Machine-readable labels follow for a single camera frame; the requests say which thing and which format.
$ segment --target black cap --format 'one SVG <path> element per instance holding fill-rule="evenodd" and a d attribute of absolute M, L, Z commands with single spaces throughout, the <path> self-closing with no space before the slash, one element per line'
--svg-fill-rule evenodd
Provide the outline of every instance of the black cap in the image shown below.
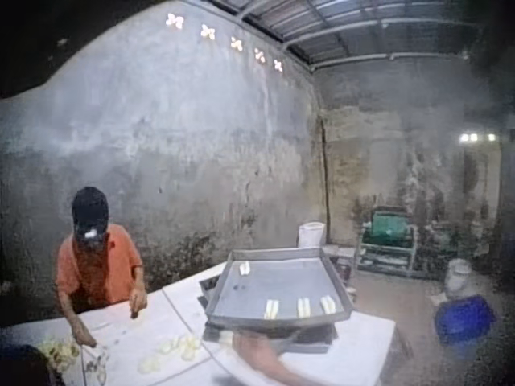
<path fill-rule="evenodd" d="M 105 194 L 95 187 L 83 187 L 72 203 L 73 229 L 83 243 L 104 239 L 109 223 L 109 206 Z"/>

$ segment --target orange shirt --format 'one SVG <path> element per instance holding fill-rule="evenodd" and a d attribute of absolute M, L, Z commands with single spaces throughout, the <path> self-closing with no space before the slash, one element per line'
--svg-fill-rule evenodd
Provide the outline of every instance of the orange shirt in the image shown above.
<path fill-rule="evenodd" d="M 109 224 L 107 232 L 107 248 L 100 256 L 80 251 L 72 234 L 57 257 L 57 289 L 69 295 L 83 290 L 94 307 L 128 300 L 134 288 L 133 267 L 142 266 L 134 242 L 121 225 Z"/>

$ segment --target green machine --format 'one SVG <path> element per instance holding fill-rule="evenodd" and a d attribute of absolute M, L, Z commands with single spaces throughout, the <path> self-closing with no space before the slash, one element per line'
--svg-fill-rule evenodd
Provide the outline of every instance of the green machine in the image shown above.
<path fill-rule="evenodd" d="M 354 261 L 362 270 L 423 276 L 413 270 L 417 244 L 417 229 L 403 207 L 375 207 L 358 236 Z"/>

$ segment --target white table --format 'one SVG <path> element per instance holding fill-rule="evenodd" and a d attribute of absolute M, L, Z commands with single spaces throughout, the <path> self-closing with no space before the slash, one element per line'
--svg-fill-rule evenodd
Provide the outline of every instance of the white table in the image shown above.
<path fill-rule="evenodd" d="M 202 296 L 199 281 L 219 275 L 224 266 L 217 265 L 149 294 L 148 308 L 135 320 L 130 319 L 128 302 L 80 316 L 99 346 L 108 347 L 106 386 L 277 385 L 252 370 L 232 349 L 217 343 L 202 342 L 191 362 L 182 360 L 176 352 L 160 356 L 156 351 L 164 339 L 185 334 L 202 336 L 207 319 L 198 300 Z M 282 360 L 299 374 L 328 385 L 374 386 L 385 363 L 394 328 L 393 321 L 355 311 L 348 321 L 336 324 L 338 339 L 327 354 L 286 353 Z M 38 346 L 46 337 L 68 339 L 71 331 L 66 320 L 59 318 L 6 328 L 0 336 L 7 343 Z M 160 370 L 142 375 L 137 370 L 138 363 L 149 355 L 159 357 Z M 77 360 L 64 374 L 65 382 L 97 386 L 94 374 L 83 375 L 85 364 L 91 359 L 86 350 L 82 359 L 83 363 Z"/>
<path fill-rule="evenodd" d="M 0 329 L 2 347 L 29 345 L 38 348 L 48 339 L 65 342 L 72 339 L 72 330 L 65 318 L 29 322 Z M 80 356 L 62 376 L 67 386 L 84 386 Z"/>

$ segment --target light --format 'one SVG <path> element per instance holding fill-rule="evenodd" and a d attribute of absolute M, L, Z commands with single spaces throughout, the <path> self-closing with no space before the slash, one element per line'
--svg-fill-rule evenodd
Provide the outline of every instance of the light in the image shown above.
<path fill-rule="evenodd" d="M 203 38 L 210 38 L 211 40 L 215 39 L 215 29 L 209 28 L 205 24 L 202 24 L 202 31 L 200 32 L 200 36 Z"/>
<path fill-rule="evenodd" d="M 234 36 L 231 38 L 231 48 L 235 49 L 236 51 L 242 52 L 243 51 L 243 44 L 241 43 L 240 39 L 236 39 Z"/>
<path fill-rule="evenodd" d="M 182 30 L 184 24 L 184 18 L 182 16 L 175 16 L 174 14 L 168 14 L 166 25 L 169 27 L 175 26 Z"/>
<path fill-rule="evenodd" d="M 274 59 L 274 68 L 277 71 L 282 72 L 282 63 L 279 62 L 278 60 Z"/>
<path fill-rule="evenodd" d="M 254 48 L 254 54 L 256 54 L 256 55 L 254 55 L 256 60 L 258 60 L 262 64 L 264 64 L 266 62 L 265 54 L 263 53 L 263 51 L 259 51 L 257 48 Z"/>

